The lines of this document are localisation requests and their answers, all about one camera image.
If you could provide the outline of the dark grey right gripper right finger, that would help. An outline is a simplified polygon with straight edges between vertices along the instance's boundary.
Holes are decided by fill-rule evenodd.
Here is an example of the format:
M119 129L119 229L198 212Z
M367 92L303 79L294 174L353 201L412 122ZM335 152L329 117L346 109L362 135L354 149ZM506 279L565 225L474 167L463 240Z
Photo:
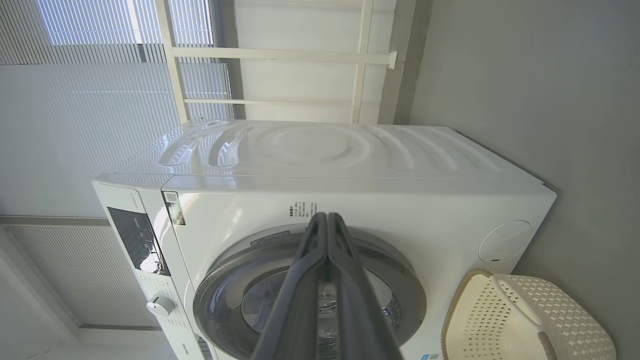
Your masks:
M341 360L401 360L373 286L342 216L327 215L327 278L336 289Z

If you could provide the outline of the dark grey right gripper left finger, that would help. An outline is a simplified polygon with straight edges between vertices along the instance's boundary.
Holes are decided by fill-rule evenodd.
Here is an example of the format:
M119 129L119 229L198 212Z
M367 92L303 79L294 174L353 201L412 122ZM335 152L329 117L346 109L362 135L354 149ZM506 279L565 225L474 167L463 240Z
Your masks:
M311 217L279 289L253 360L316 360L319 294L328 270L327 214Z

